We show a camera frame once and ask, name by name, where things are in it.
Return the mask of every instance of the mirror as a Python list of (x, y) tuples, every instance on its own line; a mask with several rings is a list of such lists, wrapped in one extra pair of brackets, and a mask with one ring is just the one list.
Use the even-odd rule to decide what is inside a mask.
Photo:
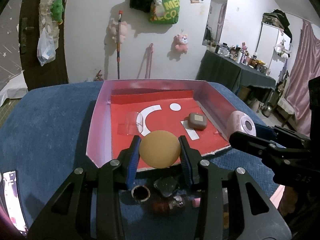
[(213, 41), (219, 43), (226, 16), (227, 2), (228, 0), (211, 0), (202, 45), (210, 45)]

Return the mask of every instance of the beige label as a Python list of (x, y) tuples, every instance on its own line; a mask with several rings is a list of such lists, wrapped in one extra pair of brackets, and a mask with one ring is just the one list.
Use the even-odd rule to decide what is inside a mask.
[(203, 116), (195, 114), (195, 120), (203, 122)]

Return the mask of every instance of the door handle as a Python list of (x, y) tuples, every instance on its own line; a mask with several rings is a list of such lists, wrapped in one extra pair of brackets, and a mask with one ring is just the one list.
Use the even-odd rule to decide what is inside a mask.
[(28, 18), (24, 17), (21, 19), (20, 24), (20, 33), (21, 33), (21, 40), (20, 40), (20, 53), (25, 54), (27, 52), (27, 31), (34, 30), (34, 27), (28, 27)]

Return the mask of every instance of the white wardrobe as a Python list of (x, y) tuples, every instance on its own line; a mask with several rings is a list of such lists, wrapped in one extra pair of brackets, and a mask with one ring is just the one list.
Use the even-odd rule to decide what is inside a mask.
[(274, 46), (285, 39), (284, 47), (290, 49), (290, 38), (286, 34), (282, 34), (278, 27), (262, 23), (260, 38), (257, 46), (257, 59), (266, 63), (270, 69), (270, 77), (278, 82), (281, 70), (286, 61), (281, 58), (274, 50)]

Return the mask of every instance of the red paper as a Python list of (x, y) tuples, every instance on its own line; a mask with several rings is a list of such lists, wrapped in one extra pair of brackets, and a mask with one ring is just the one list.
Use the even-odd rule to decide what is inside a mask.
[[(170, 104), (177, 103), (181, 106), (179, 111), (170, 109)], [(136, 95), (112, 95), (111, 96), (111, 134), (113, 158), (117, 158), (120, 151), (130, 146), (133, 135), (126, 135), (118, 129), (126, 122), (129, 112), (140, 113), (143, 109), (160, 105), (161, 110), (150, 113), (145, 119), (150, 131), (166, 130), (179, 137), (185, 135), (191, 148), (197, 149), (202, 155), (214, 152), (229, 145), (218, 133), (214, 125), (207, 120), (207, 128), (196, 131), (199, 139), (191, 140), (181, 121), (186, 120), (190, 113), (204, 114), (193, 99), (193, 91), (168, 91)], [(138, 169), (149, 168), (142, 159)]]

